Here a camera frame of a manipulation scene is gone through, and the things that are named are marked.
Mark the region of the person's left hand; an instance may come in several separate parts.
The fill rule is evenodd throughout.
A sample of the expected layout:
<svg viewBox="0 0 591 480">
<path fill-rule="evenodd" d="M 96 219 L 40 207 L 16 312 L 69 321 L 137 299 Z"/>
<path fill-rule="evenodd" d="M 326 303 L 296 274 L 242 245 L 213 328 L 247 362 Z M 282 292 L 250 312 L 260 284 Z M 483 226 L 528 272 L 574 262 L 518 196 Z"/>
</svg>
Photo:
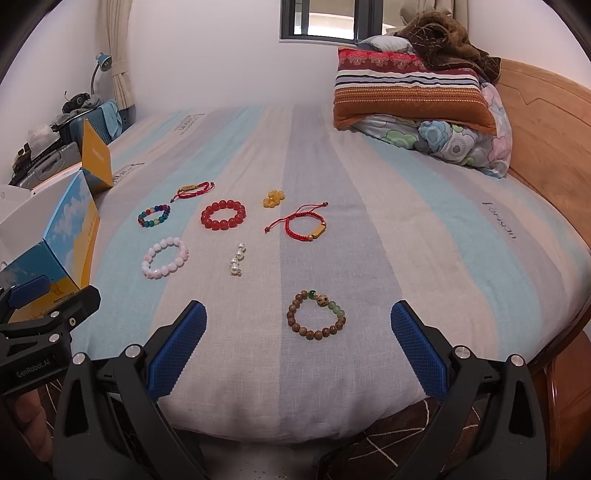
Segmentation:
<svg viewBox="0 0 591 480">
<path fill-rule="evenodd" d="M 46 423 L 46 412 L 36 390 L 16 399 L 13 405 L 21 436 L 41 462 L 52 459 L 53 440 Z"/>
</svg>

